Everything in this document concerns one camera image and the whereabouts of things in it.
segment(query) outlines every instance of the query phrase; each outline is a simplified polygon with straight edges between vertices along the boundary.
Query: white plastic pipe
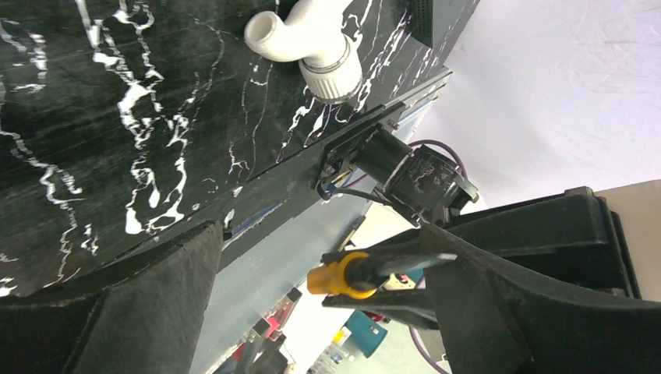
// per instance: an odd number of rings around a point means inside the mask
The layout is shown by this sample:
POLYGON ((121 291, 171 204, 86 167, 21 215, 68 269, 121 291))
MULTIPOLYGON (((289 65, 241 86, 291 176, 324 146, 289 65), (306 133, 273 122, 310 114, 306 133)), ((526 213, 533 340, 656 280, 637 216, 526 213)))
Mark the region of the white plastic pipe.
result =
POLYGON ((347 41, 342 13, 352 0, 299 0, 287 19, 261 12, 246 25, 248 47, 276 62, 303 59, 313 68, 336 64, 345 55, 347 41))

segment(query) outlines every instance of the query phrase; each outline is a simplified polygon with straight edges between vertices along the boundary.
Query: white threaded cap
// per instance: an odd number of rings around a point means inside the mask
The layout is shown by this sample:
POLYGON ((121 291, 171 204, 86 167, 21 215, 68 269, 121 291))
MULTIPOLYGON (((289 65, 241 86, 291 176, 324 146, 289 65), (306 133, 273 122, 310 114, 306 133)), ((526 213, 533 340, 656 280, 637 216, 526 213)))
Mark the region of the white threaded cap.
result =
POLYGON ((362 66, 353 43, 347 39, 347 52, 336 65, 312 68, 299 61, 301 73, 310 92, 329 104, 338 104, 358 93, 362 85, 362 66))

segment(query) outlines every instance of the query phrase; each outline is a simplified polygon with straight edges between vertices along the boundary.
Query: black marble surface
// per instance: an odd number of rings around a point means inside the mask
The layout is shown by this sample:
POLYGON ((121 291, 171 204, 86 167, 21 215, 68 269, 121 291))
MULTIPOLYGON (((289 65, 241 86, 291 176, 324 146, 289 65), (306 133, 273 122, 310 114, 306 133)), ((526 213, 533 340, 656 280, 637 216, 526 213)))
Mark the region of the black marble surface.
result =
MULTIPOLYGON (((251 16, 285 18, 294 3, 0 0, 0 296, 28 295, 158 240, 424 83, 475 6, 446 2, 456 16, 432 50, 409 36, 400 2, 355 0, 344 32, 360 43, 365 83, 329 105, 312 97, 296 63, 270 62, 242 41, 251 16)), ((244 203, 242 214, 265 207, 244 203)))

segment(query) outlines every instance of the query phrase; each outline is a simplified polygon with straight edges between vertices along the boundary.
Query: yellow ring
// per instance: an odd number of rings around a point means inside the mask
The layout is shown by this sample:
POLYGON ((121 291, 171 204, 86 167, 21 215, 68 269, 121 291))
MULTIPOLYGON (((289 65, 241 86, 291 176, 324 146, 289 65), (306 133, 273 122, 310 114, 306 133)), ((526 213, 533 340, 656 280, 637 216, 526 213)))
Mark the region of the yellow ring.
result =
POLYGON ((347 270, 347 265, 351 261, 354 261, 356 259, 366 259, 367 257, 369 257, 369 255, 365 252, 351 251, 348 255, 344 257, 344 259, 342 259, 338 267, 338 280, 341 283, 340 285, 342 287, 341 290, 342 294, 347 295, 350 298, 354 298, 355 300, 364 300, 376 293, 376 288, 369 291, 355 290, 354 288, 351 288, 351 286, 347 284, 347 280, 345 278, 345 270, 347 270))

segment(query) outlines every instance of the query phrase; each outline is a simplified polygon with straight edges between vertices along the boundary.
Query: white pipe fitting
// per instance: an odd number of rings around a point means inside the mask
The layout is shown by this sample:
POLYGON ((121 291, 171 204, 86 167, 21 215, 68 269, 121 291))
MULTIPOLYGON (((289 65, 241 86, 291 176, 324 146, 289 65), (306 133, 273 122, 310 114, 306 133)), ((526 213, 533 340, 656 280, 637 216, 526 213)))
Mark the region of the white pipe fitting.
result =
POLYGON ((255 15, 244 32, 248 47, 276 62, 299 60, 310 91, 327 103, 354 96, 362 85, 357 46, 342 29, 352 0, 299 0, 287 19, 274 12, 255 15))

